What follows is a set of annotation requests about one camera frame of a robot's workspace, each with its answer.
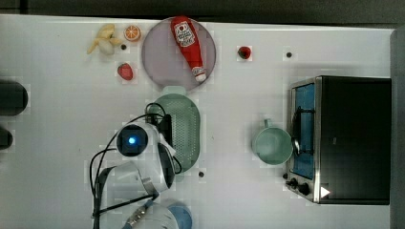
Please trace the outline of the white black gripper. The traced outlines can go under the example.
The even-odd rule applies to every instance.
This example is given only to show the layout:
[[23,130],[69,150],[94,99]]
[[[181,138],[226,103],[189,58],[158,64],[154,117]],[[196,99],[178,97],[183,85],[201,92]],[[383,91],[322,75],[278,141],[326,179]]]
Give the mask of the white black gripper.
[[173,131],[172,118],[170,114],[166,114],[161,121],[158,122],[157,129],[164,138],[164,145],[168,148],[170,155],[174,156],[176,150],[173,148]]

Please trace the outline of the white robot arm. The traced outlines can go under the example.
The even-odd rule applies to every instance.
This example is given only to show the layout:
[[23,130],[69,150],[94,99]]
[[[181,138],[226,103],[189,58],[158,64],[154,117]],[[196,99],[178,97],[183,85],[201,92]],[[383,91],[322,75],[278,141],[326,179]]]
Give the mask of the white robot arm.
[[175,158],[168,114],[143,114],[112,137],[121,162],[97,171],[92,184],[93,228],[107,229],[112,212],[134,204],[119,229],[192,229],[190,210],[180,203],[156,203],[171,188],[181,164]]

